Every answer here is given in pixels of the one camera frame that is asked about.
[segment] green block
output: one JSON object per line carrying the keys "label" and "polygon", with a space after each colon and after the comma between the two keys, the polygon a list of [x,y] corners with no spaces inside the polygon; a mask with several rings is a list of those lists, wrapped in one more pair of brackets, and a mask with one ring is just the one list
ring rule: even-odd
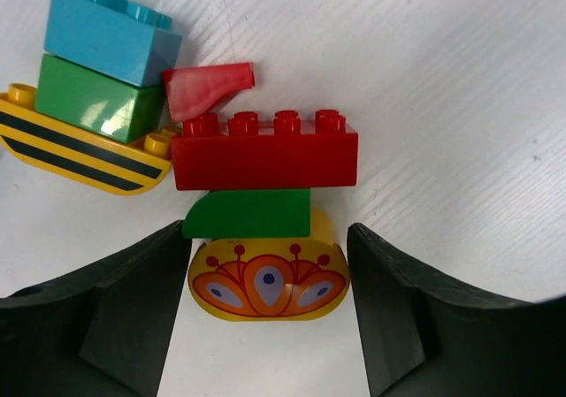
{"label": "green block", "polygon": [[310,189],[216,191],[197,201],[185,238],[293,238],[310,235]]}
{"label": "green block", "polygon": [[137,88],[44,55],[35,110],[114,141],[129,143],[157,129],[163,86]]}

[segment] red dot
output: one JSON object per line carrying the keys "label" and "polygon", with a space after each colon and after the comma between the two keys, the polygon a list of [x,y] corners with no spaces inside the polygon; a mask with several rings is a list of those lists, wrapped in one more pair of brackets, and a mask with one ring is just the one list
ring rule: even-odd
{"label": "red dot", "polygon": [[216,257],[213,257],[213,256],[208,256],[208,257],[206,257],[206,264],[209,267],[216,267],[216,266],[218,266],[218,259]]}
{"label": "red dot", "polygon": [[321,266],[326,266],[329,263],[330,263],[329,255],[323,254],[321,256],[318,256],[318,264],[320,264]]}
{"label": "red dot", "polygon": [[246,252],[246,249],[244,248],[243,245],[236,245],[233,248],[233,252],[237,255],[237,256],[241,256],[242,254],[244,254]]}
{"label": "red dot", "polygon": [[299,244],[292,244],[289,251],[291,251],[291,254],[297,256],[301,252],[301,246]]}

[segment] blue block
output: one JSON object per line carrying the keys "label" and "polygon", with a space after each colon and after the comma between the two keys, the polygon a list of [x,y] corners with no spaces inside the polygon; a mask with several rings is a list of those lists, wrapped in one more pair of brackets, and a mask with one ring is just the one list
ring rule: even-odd
{"label": "blue block", "polygon": [[172,19],[128,0],[51,0],[44,49],[137,87],[162,83],[181,36]]}

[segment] yellow block with butterfly print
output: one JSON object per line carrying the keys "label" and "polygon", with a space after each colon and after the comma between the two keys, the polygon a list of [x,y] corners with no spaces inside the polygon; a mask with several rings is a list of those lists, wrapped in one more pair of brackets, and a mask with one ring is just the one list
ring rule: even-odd
{"label": "yellow block with butterfly print", "polygon": [[196,302],[225,320],[311,320],[346,296],[348,264],[331,219],[311,214],[306,238],[214,240],[188,270]]}

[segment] curved green block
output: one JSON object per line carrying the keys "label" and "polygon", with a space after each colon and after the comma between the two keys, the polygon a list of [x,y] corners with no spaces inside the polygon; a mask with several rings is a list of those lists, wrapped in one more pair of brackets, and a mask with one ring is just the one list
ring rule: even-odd
{"label": "curved green block", "polygon": [[310,235],[310,189],[211,192],[183,224],[185,238],[289,238]]}

